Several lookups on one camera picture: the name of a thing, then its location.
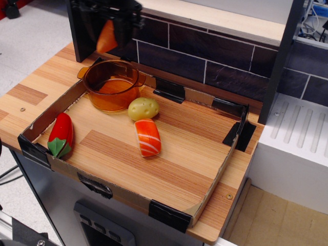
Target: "metal bolt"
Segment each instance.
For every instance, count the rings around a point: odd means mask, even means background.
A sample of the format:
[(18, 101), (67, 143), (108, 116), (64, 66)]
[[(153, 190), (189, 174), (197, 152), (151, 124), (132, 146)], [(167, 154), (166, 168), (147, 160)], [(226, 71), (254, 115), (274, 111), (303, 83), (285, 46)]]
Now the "metal bolt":
[(233, 198), (233, 195), (231, 195), (231, 194), (227, 194), (227, 199), (228, 200), (231, 200)]
[(40, 240), (39, 242), (37, 242), (36, 246), (45, 246), (46, 242), (44, 240)]

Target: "cable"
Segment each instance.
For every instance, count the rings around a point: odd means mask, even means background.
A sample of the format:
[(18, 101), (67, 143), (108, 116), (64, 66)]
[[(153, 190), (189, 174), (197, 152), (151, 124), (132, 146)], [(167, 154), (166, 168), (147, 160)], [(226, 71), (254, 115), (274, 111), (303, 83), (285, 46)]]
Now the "cable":
[(322, 39), (323, 39), (323, 42), (324, 42), (325, 38), (323, 37), (323, 34), (324, 34), (325, 30), (326, 30), (326, 29), (324, 29), (323, 32), (322, 32), (322, 34), (320, 35), (319, 42), (321, 42)]
[(300, 34), (300, 35), (298, 35), (299, 37), (304, 37), (304, 38), (312, 38), (312, 39), (314, 39), (315, 41), (317, 41), (317, 39), (313, 36), (313, 35), (309, 35), (309, 34)]
[(317, 15), (316, 11), (314, 10), (313, 6), (311, 7), (311, 9), (312, 9), (313, 13), (314, 13), (315, 16), (316, 16), (316, 19), (317, 19), (317, 27), (314, 29), (313, 32), (304, 32), (304, 31), (303, 31), (303, 25), (304, 25), (304, 22), (306, 21), (306, 19), (305, 19), (305, 20), (302, 22), (302, 26), (301, 26), (301, 30), (302, 30), (302, 33), (303, 33), (303, 34), (314, 34), (314, 33), (318, 30), (318, 28), (319, 28), (319, 23), (320, 23), (320, 21), (319, 21), (319, 17), (318, 17), (318, 15)]
[(11, 179), (11, 180), (8, 180), (8, 181), (5, 181), (5, 182), (2, 182), (2, 183), (0, 183), (0, 186), (5, 185), (5, 184), (7, 184), (7, 183), (10, 183), (10, 182), (12, 182), (12, 181), (15, 181), (16, 179), (19, 179), (19, 178), (21, 178), (21, 177), (23, 177), (23, 175), (18, 176), (18, 177), (15, 177), (15, 178), (13, 178), (13, 179)]
[[(2, 178), (5, 177), (6, 175), (8, 175), (8, 174), (11, 173), (12, 171), (14, 171), (16, 168), (18, 168), (18, 165), (12, 167), (12, 168), (9, 169), (8, 171), (6, 171), (6, 172), (4, 172), (3, 174), (1, 174), (1, 175), (0, 175), (0, 179), (2, 179)], [(21, 178), (22, 176), (23, 176), (23, 175), (18, 176), (18, 177), (15, 177), (15, 178), (10, 179), (10, 180), (5, 181), (5, 182), (2, 182), (2, 183), (0, 183), (0, 186), (5, 185), (5, 184), (7, 184), (7, 183), (10, 183), (10, 182), (12, 182), (12, 181), (15, 181), (16, 179), (19, 179), (19, 178)]]
[(3, 174), (0, 175), (0, 178), (5, 177), (7, 174), (11, 173), (12, 171), (14, 171), (16, 168), (18, 168), (18, 165), (12, 167), (11, 169), (9, 169), (8, 171), (4, 172)]

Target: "toy red pepper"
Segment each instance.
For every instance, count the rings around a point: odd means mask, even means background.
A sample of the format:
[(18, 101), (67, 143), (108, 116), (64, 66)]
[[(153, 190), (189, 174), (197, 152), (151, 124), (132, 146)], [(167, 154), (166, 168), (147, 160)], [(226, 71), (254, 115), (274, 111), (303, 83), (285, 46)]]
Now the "toy red pepper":
[(61, 158), (72, 150), (73, 123), (70, 116), (60, 113), (50, 133), (48, 148), (57, 158)]

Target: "salmon slice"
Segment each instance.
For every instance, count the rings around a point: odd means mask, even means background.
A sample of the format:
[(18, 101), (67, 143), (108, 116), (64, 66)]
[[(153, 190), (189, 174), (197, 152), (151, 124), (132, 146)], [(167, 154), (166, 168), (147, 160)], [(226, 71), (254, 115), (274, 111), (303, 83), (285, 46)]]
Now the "salmon slice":
[(161, 142), (155, 122), (152, 119), (141, 119), (134, 126), (142, 157), (159, 154)]

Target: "toy food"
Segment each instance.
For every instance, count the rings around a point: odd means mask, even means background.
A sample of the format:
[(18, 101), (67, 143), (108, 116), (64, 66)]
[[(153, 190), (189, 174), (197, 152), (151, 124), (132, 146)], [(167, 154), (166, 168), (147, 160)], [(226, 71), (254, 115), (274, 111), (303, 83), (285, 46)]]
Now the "toy food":
[(159, 154), (161, 142), (155, 122), (152, 119), (141, 119), (134, 126), (142, 157)]
[(114, 34), (114, 24), (112, 20), (108, 20), (102, 28), (96, 48), (99, 53), (105, 53), (116, 47), (117, 42)]
[(61, 158), (72, 150), (73, 123), (70, 116), (60, 113), (50, 133), (48, 148), (57, 158)]
[(133, 100), (128, 108), (128, 115), (137, 121), (145, 118), (153, 118), (159, 112), (159, 105), (155, 99), (139, 97)]

